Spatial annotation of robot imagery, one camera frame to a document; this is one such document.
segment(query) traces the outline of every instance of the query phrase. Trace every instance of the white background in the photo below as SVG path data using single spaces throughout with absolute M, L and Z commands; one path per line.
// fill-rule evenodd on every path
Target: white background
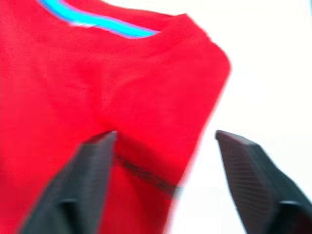
M 169 234 L 243 234 L 229 193 L 216 129 L 261 144 L 312 199 L 312 17 L 310 0 L 106 0 L 188 13 L 229 56 L 232 72 L 185 187 Z

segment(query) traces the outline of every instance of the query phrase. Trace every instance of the red t-shirt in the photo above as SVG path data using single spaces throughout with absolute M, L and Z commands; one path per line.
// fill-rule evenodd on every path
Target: red t-shirt
M 186 15 L 67 0 L 159 31 L 128 39 L 69 25 L 35 0 L 0 7 L 0 233 L 13 233 L 89 137 L 116 130 L 101 233 L 163 232 L 173 197 L 125 167 L 178 185 L 229 73 Z

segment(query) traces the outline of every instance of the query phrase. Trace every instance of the black seam line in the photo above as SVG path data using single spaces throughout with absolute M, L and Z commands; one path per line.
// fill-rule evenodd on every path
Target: black seam line
M 133 175 L 141 178 L 145 182 L 151 184 L 152 186 L 162 190 L 163 192 L 169 194 L 170 196 L 174 196 L 175 191 L 178 189 L 176 185 L 173 185 L 164 179 L 156 176 L 152 172 L 147 171 L 146 169 L 139 167 L 132 163 L 131 161 L 125 159 L 120 155 L 115 155 L 118 162 L 126 168 Z

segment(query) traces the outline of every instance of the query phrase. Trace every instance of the clip jaw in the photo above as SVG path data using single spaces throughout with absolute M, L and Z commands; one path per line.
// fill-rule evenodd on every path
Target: clip jaw
M 248 234 L 311 234 L 312 204 L 264 150 L 217 131 L 230 191 Z
M 22 234 L 96 234 L 109 182 L 116 133 L 83 143 L 52 179 Z

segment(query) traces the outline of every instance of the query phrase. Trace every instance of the turquoise stripe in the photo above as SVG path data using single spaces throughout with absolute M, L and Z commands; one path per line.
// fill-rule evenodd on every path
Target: turquoise stripe
M 87 24 L 128 38 L 144 38 L 157 33 L 157 31 L 142 28 L 115 18 L 81 11 L 62 0 L 40 0 L 40 2 L 54 15 L 70 23 Z

